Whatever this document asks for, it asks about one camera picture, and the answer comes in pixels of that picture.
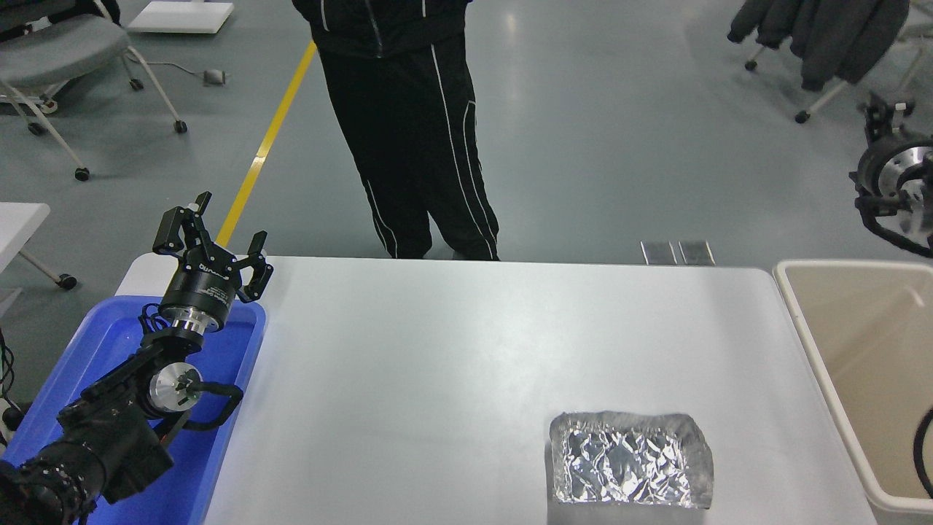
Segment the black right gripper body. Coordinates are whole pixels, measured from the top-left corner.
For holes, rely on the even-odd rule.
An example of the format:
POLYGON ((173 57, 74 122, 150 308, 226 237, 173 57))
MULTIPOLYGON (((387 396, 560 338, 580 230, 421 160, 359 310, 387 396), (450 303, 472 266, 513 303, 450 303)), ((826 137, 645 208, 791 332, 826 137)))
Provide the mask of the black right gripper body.
POLYGON ((906 128, 903 117, 892 119, 869 119, 869 144, 903 144, 912 140, 912 133, 906 128))

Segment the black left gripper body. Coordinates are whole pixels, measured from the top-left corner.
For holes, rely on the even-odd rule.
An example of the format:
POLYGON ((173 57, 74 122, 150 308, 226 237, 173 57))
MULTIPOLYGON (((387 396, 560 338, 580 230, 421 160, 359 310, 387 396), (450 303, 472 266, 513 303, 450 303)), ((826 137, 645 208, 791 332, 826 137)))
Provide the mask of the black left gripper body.
POLYGON ((240 286, 242 279, 237 273, 217 273, 202 263, 180 260, 161 299, 160 315, 177 319, 181 311, 196 310, 213 323, 224 323, 240 286))

